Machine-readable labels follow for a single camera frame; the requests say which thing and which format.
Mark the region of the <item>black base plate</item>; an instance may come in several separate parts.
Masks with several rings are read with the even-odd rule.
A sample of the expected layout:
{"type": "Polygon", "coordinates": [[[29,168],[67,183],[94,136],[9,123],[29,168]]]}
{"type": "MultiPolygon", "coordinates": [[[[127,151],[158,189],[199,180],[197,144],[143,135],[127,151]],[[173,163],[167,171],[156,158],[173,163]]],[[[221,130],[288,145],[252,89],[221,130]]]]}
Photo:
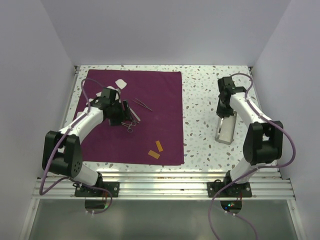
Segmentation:
{"type": "MultiPolygon", "coordinates": [[[[219,179],[212,182],[207,182],[208,197],[212,198],[225,185],[226,183],[219,179]]],[[[217,195],[218,198],[251,198],[252,196],[251,185],[249,182],[241,184],[234,183],[217,195]]]]}
{"type": "Polygon", "coordinates": [[[117,198],[120,190],[120,183],[117,181],[103,181],[94,186],[84,186],[83,184],[73,183],[72,186],[75,187],[74,196],[83,198],[99,198],[105,196],[117,198]]]}

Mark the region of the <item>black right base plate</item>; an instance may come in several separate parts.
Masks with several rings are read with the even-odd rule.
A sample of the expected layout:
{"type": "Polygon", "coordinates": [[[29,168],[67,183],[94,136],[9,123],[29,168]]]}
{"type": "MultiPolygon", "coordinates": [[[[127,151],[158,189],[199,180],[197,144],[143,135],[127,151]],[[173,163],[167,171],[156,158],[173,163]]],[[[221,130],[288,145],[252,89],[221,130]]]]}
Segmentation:
{"type": "MultiPolygon", "coordinates": [[[[207,182],[208,197],[212,198],[225,185],[226,183],[219,179],[212,182],[207,182]]],[[[234,183],[217,195],[218,198],[251,198],[252,196],[251,185],[249,182],[241,184],[234,183]]]]}

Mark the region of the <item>silver scalpel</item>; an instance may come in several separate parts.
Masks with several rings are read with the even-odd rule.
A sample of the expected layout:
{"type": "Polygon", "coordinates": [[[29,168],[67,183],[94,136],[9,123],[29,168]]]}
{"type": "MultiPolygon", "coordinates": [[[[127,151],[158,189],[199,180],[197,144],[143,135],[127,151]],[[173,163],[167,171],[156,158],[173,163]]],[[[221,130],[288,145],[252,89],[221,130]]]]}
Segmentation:
{"type": "Polygon", "coordinates": [[[129,108],[129,110],[130,110],[130,112],[132,113],[132,115],[134,116],[134,118],[135,118],[138,122],[140,122],[141,119],[138,117],[138,115],[135,113],[135,111],[134,111],[132,108],[129,108]]]}

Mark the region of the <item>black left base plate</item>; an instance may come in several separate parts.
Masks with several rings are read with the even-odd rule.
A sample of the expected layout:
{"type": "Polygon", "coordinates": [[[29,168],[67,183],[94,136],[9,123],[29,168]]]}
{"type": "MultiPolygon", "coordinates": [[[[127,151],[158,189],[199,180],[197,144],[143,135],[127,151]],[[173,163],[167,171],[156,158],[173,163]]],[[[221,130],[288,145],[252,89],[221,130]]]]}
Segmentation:
{"type": "Polygon", "coordinates": [[[73,183],[72,186],[75,187],[74,196],[83,198],[99,198],[105,196],[117,198],[120,190],[120,183],[117,181],[103,181],[94,186],[84,186],[83,184],[73,183]]]}

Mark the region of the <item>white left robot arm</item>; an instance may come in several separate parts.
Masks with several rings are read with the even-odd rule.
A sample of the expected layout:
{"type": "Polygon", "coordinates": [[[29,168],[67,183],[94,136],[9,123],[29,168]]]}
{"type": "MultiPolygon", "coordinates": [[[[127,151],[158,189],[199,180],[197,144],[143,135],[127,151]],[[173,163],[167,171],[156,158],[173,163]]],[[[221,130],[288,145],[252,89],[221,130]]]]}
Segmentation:
{"type": "Polygon", "coordinates": [[[69,125],[45,135],[41,187],[44,187],[48,173],[53,173],[86,185],[92,196],[101,195],[104,184],[99,181],[98,172],[83,164],[82,142],[104,121],[113,127],[132,119],[129,103],[120,99],[119,91],[103,88],[69,125]]]}

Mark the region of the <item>purple cloth mat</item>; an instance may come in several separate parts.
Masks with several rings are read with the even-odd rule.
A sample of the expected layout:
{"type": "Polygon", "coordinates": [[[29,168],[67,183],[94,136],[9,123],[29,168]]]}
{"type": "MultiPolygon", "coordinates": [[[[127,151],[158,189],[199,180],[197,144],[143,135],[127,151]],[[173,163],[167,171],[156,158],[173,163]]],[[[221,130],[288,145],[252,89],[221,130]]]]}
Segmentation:
{"type": "Polygon", "coordinates": [[[123,79],[127,86],[121,89],[121,99],[140,118],[140,123],[127,132],[123,125],[110,126],[108,121],[98,125],[81,144],[86,162],[109,162],[179,166],[184,163],[183,88],[180,72],[97,70],[87,73],[84,84],[88,98],[93,99],[102,87],[112,86],[123,79]],[[137,98],[152,111],[133,102],[137,98]],[[159,152],[156,141],[163,151],[159,152]],[[159,159],[148,155],[152,150],[159,159]]]}

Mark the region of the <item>aluminium rail frame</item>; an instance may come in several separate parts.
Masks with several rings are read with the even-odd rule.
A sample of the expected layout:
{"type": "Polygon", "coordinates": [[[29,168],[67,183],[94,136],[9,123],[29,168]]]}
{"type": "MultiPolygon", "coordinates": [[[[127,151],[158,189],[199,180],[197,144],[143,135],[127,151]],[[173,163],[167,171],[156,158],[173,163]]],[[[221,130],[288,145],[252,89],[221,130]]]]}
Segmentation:
{"type": "Polygon", "coordinates": [[[183,89],[184,164],[134,165],[88,162],[107,182],[118,182],[111,208],[91,216],[85,199],[75,197],[68,180],[39,195],[35,184],[22,240],[304,240],[290,180],[276,168],[262,169],[250,180],[252,197],[241,195],[239,216],[208,196],[207,183],[221,180],[239,162],[246,127],[237,120],[231,145],[215,141],[217,79],[239,73],[249,87],[245,65],[81,65],[65,114],[72,121],[80,98],[80,82],[90,70],[181,72],[183,89]]]}

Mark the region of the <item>steel instrument tray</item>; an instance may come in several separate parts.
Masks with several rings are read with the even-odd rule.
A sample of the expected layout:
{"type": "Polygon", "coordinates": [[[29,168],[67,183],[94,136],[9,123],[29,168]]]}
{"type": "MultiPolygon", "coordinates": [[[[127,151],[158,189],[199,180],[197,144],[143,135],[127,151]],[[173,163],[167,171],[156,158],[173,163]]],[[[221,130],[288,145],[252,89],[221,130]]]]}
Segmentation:
{"type": "Polygon", "coordinates": [[[234,132],[237,121],[237,112],[234,111],[233,115],[218,119],[217,129],[215,133],[215,140],[218,143],[230,145],[234,139],[234,132]]]}

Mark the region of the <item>orange bandage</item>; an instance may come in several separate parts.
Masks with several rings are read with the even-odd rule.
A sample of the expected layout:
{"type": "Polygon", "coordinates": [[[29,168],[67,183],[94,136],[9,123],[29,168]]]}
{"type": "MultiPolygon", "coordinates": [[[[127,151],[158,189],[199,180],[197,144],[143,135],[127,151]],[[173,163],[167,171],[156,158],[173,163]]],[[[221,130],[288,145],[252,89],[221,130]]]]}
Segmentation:
{"type": "Polygon", "coordinates": [[[159,152],[162,152],[164,150],[159,140],[157,140],[155,144],[159,152]]]}
{"type": "Polygon", "coordinates": [[[151,156],[151,157],[153,157],[153,158],[155,158],[155,159],[159,159],[159,157],[160,157],[160,154],[157,153],[157,152],[155,152],[155,151],[153,151],[153,150],[150,150],[150,151],[148,152],[148,155],[151,156]]]}

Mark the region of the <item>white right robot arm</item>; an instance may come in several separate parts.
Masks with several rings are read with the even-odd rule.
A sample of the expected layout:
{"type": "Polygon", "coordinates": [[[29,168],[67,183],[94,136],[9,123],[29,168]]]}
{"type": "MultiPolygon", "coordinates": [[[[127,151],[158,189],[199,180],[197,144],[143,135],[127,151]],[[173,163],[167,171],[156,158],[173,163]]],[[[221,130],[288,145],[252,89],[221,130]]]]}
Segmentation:
{"type": "Polygon", "coordinates": [[[283,150],[283,124],[272,121],[247,98],[247,90],[243,86],[235,86],[232,77],[223,77],[218,81],[219,100],[216,114],[225,123],[227,119],[240,114],[247,126],[243,143],[243,158],[227,172],[223,183],[223,192],[227,196],[235,196],[241,185],[249,181],[254,171],[266,167],[280,159],[283,150]]]}

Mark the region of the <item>steel tweezers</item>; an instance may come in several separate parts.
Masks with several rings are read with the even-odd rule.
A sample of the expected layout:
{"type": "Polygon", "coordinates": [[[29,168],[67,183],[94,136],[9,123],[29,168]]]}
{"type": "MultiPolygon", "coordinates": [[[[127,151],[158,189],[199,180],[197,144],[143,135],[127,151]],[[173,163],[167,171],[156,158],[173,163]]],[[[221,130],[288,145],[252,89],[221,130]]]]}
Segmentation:
{"type": "Polygon", "coordinates": [[[135,98],[135,99],[133,100],[133,102],[136,103],[136,104],[138,104],[138,105],[140,105],[140,106],[142,106],[143,108],[146,108],[146,109],[150,110],[151,112],[153,111],[151,108],[149,108],[146,104],[144,104],[142,101],[140,101],[140,100],[137,99],[137,98],[135,98]]]}

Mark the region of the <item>steel forceps scissors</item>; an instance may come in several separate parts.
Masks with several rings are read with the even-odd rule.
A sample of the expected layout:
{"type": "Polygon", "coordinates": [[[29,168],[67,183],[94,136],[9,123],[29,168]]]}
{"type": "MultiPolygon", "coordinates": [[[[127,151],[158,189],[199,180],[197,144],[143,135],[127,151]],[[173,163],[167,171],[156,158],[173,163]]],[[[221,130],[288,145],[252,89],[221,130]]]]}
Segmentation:
{"type": "Polygon", "coordinates": [[[132,133],[133,127],[137,125],[137,122],[136,121],[122,122],[121,125],[127,128],[128,133],[132,133]]]}

